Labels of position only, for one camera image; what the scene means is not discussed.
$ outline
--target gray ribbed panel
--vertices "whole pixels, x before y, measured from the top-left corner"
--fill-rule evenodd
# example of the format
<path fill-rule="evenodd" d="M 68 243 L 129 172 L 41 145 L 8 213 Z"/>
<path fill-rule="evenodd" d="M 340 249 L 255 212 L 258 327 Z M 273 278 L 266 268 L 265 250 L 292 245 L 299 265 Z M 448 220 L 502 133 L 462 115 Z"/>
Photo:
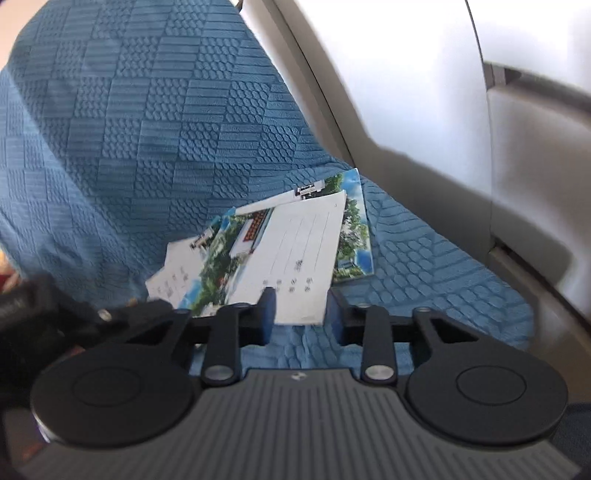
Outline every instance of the gray ribbed panel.
<path fill-rule="evenodd" d="M 548 442 L 480 452 L 417 425 L 397 394 L 348 370 L 251 370 L 207 390 L 176 428 L 143 445 L 50 445 L 21 471 L 33 480 L 558 480 L 579 471 Z"/>

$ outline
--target round black pad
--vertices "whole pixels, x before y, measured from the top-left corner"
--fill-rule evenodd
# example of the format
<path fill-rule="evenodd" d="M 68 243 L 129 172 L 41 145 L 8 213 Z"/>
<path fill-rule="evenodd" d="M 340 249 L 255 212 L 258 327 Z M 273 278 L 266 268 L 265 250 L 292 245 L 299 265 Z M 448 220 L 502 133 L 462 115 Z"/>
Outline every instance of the round black pad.
<path fill-rule="evenodd" d="M 436 431 L 477 445 L 508 446 L 548 434 L 568 400 L 549 365 L 501 343 L 440 345 L 408 379 L 406 396 Z"/>
<path fill-rule="evenodd" d="M 154 347 L 113 344 L 40 375 L 31 390 L 31 409 L 52 439 L 109 448 L 164 432 L 183 417 L 192 399 L 187 373 L 155 355 Z"/>

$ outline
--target textured blue fabric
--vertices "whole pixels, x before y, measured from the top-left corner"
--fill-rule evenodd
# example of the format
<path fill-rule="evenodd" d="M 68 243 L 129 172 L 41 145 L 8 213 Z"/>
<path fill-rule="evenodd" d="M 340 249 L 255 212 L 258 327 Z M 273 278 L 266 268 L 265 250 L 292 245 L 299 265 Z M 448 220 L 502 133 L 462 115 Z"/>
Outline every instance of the textured blue fabric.
<path fill-rule="evenodd" d="M 96 306 L 142 297 L 166 243 L 214 215 L 346 168 L 226 0 L 50 0 L 0 74 L 2 246 L 24 274 L 48 271 Z M 532 311 L 514 290 L 370 181 L 363 190 L 376 274 L 342 286 L 350 301 L 433 306 L 525 345 Z M 275 328 L 243 355 L 359 362 L 322 327 Z"/>

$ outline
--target paper card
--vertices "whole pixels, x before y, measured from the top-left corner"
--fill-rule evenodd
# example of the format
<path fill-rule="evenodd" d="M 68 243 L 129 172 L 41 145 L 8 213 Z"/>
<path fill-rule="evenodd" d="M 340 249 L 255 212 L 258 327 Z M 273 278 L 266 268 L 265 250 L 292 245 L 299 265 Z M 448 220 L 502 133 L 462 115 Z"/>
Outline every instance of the paper card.
<path fill-rule="evenodd" d="M 151 298 L 169 301 L 174 308 L 178 308 L 193 280 L 201 274 L 221 221 L 220 217 L 216 217 L 202 235 L 168 244 L 164 267 L 146 281 Z"/>
<path fill-rule="evenodd" d="M 239 207 L 236 214 L 244 215 L 286 203 L 331 195 L 341 190 L 347 193 L 347 201 L 333 269 L 333 281 L 340 282 L 372 275 L 374 261 L 369 240 L 368 218 L 357 168 Z"/>
<path fill-rule="evenodd" d="M 271 286 L 277 294 L 275 323 L 322 323 L 345 201 L 341 191 L 224 217 L 200 278 L 180 307 L 211 315 L 225 304 L 256 303 Z"/>

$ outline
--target metal screw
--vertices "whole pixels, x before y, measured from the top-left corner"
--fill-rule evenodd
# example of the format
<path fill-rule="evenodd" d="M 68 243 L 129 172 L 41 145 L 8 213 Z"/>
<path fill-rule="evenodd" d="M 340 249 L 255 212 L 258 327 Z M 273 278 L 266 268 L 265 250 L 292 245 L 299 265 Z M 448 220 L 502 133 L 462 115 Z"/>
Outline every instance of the metal screw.
<path fill-rule="evenodd" d="M 110 322 L 113 320 L 113 317 L 108 310 L 100 309 L 97 313 L 99 314 L 100 319 L 104 322 Z"/>
<path fill-rule="evenodd" d="M 394 376 L 394 369 L 387 365 L 372 365 L 365 369 L 365 376 L 370 380 L 388 380 Z"/>
<path fill-rule="evenodd" d="M 234 375 L 234 370 L 226 365 L 212 365 L 205 370 L 205 376 L 208 379 L 218 382 L 228 380 L 229 378 L 232 378 L 232 375 Z"/>

